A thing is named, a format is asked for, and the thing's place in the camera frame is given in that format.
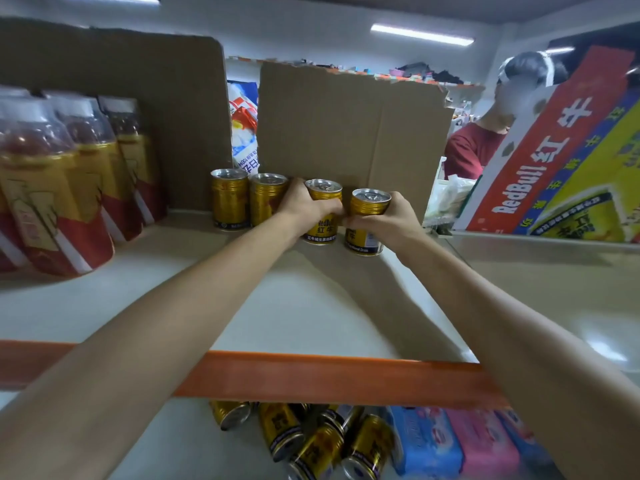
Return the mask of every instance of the pink package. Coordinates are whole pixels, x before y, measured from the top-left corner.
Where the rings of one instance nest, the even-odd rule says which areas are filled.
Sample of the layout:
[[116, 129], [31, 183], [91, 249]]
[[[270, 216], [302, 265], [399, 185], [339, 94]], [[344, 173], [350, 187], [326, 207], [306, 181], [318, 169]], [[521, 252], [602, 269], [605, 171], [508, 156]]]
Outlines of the pink package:
[[461, 473], [469, 477], [509, 475], [520, 455], [493, 411], [447, 410], [465, 459]]

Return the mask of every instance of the plastic bag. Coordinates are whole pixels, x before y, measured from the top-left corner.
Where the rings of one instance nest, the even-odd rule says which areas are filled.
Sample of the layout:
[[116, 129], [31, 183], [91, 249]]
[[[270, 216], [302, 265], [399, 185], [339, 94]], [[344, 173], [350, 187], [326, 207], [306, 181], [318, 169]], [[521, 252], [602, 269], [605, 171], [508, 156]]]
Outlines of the plastic bag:
[[460, 213], [460, 208], [467, 195], [473, 190], [476, 180], [450, 175], [448, 180], [439, 180], [438, 184], [446, 185], [439, 192], [434, 192], [424, 216], [424, 227], [451, 224]]

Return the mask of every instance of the blue package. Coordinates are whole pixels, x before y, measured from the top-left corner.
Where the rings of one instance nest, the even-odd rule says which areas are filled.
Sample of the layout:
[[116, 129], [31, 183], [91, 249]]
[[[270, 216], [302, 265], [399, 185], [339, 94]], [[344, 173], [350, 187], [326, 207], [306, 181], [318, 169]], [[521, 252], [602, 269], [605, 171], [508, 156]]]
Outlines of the blue package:
[[507, 434], [516, 445], [520, 457], [528, 467], [546, 467], [554, 464], [551, 455], [540, 443], [522, 419], [513, 410], [496, 411]]
[[386, 416], [396, 436], [392, 460], [398, 475], [458, 478], [462, 448], [443, 409], [389, 406]]

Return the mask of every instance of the forearm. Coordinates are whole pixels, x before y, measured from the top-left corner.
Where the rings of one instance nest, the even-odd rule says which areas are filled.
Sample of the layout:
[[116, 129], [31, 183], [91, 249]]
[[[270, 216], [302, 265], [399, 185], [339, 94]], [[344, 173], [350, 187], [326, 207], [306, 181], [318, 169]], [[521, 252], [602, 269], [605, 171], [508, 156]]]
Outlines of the forearm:
[[569, 478], [630, 474], [639, 390], [583, 341], [430, 238], [399, 254]]
[[277, 215], [150, 291], [0, 413], [0, 477], [101, 479], [291, 243]]

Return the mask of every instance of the hand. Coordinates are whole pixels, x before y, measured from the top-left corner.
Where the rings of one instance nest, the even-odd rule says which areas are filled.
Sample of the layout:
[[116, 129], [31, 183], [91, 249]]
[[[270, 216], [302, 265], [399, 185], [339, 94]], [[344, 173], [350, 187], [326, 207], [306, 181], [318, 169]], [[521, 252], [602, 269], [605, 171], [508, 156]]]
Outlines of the hand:
[[391, 192], [391, 203], [381, 216], [351, 216], [343, 220], [347, 229], [364, 229], [398, 254], [407, 240], [426, 236], [411, 204], [400, 192]]
[[278, 208], [278, 214], [289, 218], [293, 237], [306, 233], [328, 214], [343, 215], [344, 208], [338, 198], [313, 200], [301, 178], [294, 178]]

